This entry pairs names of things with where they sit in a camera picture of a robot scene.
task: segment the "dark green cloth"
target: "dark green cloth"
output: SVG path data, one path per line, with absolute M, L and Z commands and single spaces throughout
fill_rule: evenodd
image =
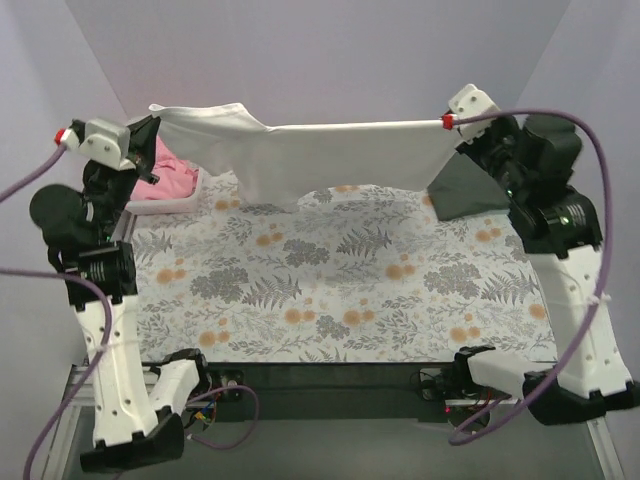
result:
M 509 208 L 509 199 L 500 186 L 466 155 L 451 157 L 427 192 L 438 220 Z

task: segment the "pink cloth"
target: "pink cloth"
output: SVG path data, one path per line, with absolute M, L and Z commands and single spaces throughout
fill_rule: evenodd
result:
M 196 187 L 198 171 L 189 168 L 184 160 L 179 160 L 156 137 L 156 165 L 153 173 L 160 177 L 155 185 L 139 181 L 133 189 L 131 200 L 169 200 L 190 197 Z

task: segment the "white cloth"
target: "white cloth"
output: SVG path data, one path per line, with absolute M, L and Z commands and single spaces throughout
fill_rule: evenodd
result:
M 267 127 L 239 103 L 149 110 L 169 150 L 212 175 L 233 170 L 250 204 L 290 206 L 338 185 L 424 190 L 461 141 L 441 120 Z

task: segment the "cable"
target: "cable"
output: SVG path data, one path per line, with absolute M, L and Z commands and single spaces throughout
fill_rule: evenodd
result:
M 66 148 L 63 145 L 60 145 L 56 149 L 56 151 L 53 153 L 53 155 L 51 155 L 51 157 L 40 168 L 38 168 L 33 173 L 27 175 L 25 178 L 23 178 L 19 182 L 16 182 L 6 190 L 1 192 L 0 203 L 4 202 L 6 199 L 11 197 L 17 191 L 29 185 L 38 177 L 42 176 L 47 170 L 53 167 L 58 160 L 60 160 L 60 157 L 62 157 L 62 154 L 64 153 L 65 150 Z M 24 464 L 22 478 L 24 480 L 31 480 L 31 469 L 33 468 L 33 462 L 36 458 L 36 454 L 38 453 L 38 450 L 42 446 L 42 443 L 44 442 L 45 438 L 47 437 L 51 429 L 54 427 L 54 425 L 62 415 L 62 412 L 64 412 L 64 410 L 69 406 L 69 404 L 71 403 L 71 400 L 73 400 L 73 398 L 76 396 L 80 388 L 82 388 L 82 386 L 87 381 L 89 376 L 94 372 L 94 370 L 98 366 L 98 362 L 100 362 L 100 359 L 104 355 L 104 350 L 107 347 L 107 344 L 109 342 L 109 335 L 111 335 L 111 326 L 113 324 L 113 318 L 111 316 L 111 307 L 109 305 L 109 301 L 107 300 L 107 297 L 105 296 L 105 294 L 94 283 L 88 280 L 85 280 L 84 278 L 77 277 L 75 275 L 70 275 L 67 273 L 39 272 L 39 271 L 22 270 L 18 268 L 4 268 L 4 267 L 0 268 L 0 275 L 8 275 L 8 276 L 14 276 L 14 277 L 58 279 L 58 280 L 64 280 L 67 282 L 74 282 L 79 285 L 82 285 L 88 290 L 91 290 L 91 292 L 93 292 L 93 294 L 96 297 L 98 297 L 98 300 L 100 300 L 100 303 L 104 308 L 104 318 L 105 318 L 104 333 L 102 335 L 102 340 L 100 341 L 100 349 L 96 351 L 95 356 L 93 357 L 91 362 L 89 362 L 89 366 L 82 373 L 82 375 L 78 379 L 78 382 L 71 388 L 69 393 L 62 399 L 62 402 L 60 402 L 60 405 L 58 406 L 58 408 L 55 410 L 55 412 L 53 412 L 53 415 L 51 415 L 51 418 L 49 418 L 44 428 L 38 434 L 35 441 L 33 442 L 31 449 L 29 450 L 29 454 L 27 455 L 27 459 Z
M 598 273 L 598 279 L 596 280 L 596 286 L 593 291 L 593 296 L 596 299 L 600 299 L 602 294 L 604 293 L 604 288 L 607 284 L 607 279 L 609 278 L 609 271 L 611 270 L 611 257 L 613 250 L 613 206 L 611 201 L 611 178 L 609 175 L 609 167 L 607 165 L 607 159 L 602 149 L 602 145 L 600 144 L 600 140 L 596 136 L 595 132 L 591 129 L 589 125 L 587 125 L 584 121 L 579 119 L 578 117 L 571 115 L 569 113 L 561 112 L 558 110 L 547 110 L 547 109 L 514 109 L 514 110 L 503 110 L 500 112 L 487 113 L 483 115 L 477 115 L 475 117 L 469 117 L 465 119 L 454 119 L 453 125 L 465 125 L 467 123 L 479 122 L 483 120 L 491 120 L 499 117 L 507 117 L 512 115 L 549 115 L 552 117 L 559 117 L 565 120 L 570 121 L 574 125 L 577 125 L 582 129 L 582 131 L 589 137 L 593 148 L 595 149 L 596 156 L 598 158 L 598 163 L 600 165 L 600 173 L 602 175 L 602 186 L 604 190 L 604 246 L 602 249 L 602 260 L 600 264 L 600 271 Z M 575 353 L 575 351 L 580 346 L 580 342 L 584 339 L 585 335 L 589 331 L 591 324 L 593 323 L 593 319 L 595 318 L 596 311 L 598 310 L 598 304 L 592 303 L 587 308 L 587 312 L 584 316 L 584 320 L 580 325 L 580 328 L 576 332 L 575 337 L 569 342 L 565 352 L 562 354 L 558 363 L 556 363 L 555 367 L 549 371 L 547 376 L 540 382 L 540 384 L 531 391 L 529 395 L 527 395 L 521 402 L 519 402 L 512 410 L 510 410 L 504 417 L 497 420 L 494 424 L 487 426 L 482 429 L 478 433 L 463 437 L 456 438 L 456 436 L 466 428 L 472 421 L 480 418 L 480 416 L 485 413 L 491 411 L 495 408 L 496 405 L 500 403 L 500 401 L 496 400 L 492 404 L 487 405 L 486 407 L 479 410 L 477 413 L 472 415 L 465 422 L 460 424 L 454 431 L 454 434 L 449 438 L 449 443 L 453 446 L 466 445 L 471 443 L 479 438 L 488 435 L 489 433 L 495 432 L 496 430 L 504 427 L 507 423 L 509 423 L 516 416 L 520 415 L 525 409 L 529 407 L 533 402 L 535 402 L 550 386 L 551 384 L 558 378 L 558 375 L 564 369 L 569 360 L 571 360 L 571 356 Z
M 207 393 L 203 393 L 202 395 L 198 395 L 197 397 L 192 398 L 189 401 L 189 403 L 187 403 L 187 405 L 192 405 L 192 404 L 194 404 L 194 403 L 196 403 L 196 402 L 198 402 L 200 400 L 203 400 L 203 399 L 211 397 L 211 396 L 215 397 L 216 395 L 218 395 L 220 393 L 224 393 L 224 392 L 229 391 L 229 390 L 242 390 L 244 392 L 248 392 L 253 397 L 253 401 L 255 403 L 253 421 L 251 422 L 251 425 L 249 426 L 247 431 L 244 433 L 244 435 L 242 435 L 235 442 L 229 443 L 229 444 L 226 444 L 226 445 L 220 445 L 220 444 L 217 444 L 217 443 L 213 443 L 210 440 L 207 440 L 207 439 L 204 439 L 204 438 L 200 438 L 200 437 L 196 437 L 195 435 L 192 435 L 190 433 L 187 434 L 187 439 L 188 440 L 193 440 L 195 442 L 200 443 L 201 445 L 204 445 L 206 447 L 212 448 L 214 450 L 231 450 L 233 448 L 236 448 L 238 445 L 243 443 L 247 438 L 249 438 L 251 436 L 253 431 L 256 429 L 256 426 L 258 425 L 258 417 L 260 416 L 260 401 L 258 400 L 258 395 L 256 394 L 256 392 L 254 392 L 251 388 L 247 387 L 246 385 L 232 385 L 232 386 L 220 387 L 220 388 L 215 388 L 213 390 L 209 390 Z

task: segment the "floral tablecloth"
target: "floral tablecloth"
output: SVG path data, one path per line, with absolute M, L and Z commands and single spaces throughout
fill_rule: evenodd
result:
M 440 223 L 425 193 L 345 185 L 286 213 L 207 175 L 197 213 L 140 216 L 132 240 L 144 360 L 195 346 L 213 362 L 450 361 L 481 343 L 556 355 L 506 216 Z

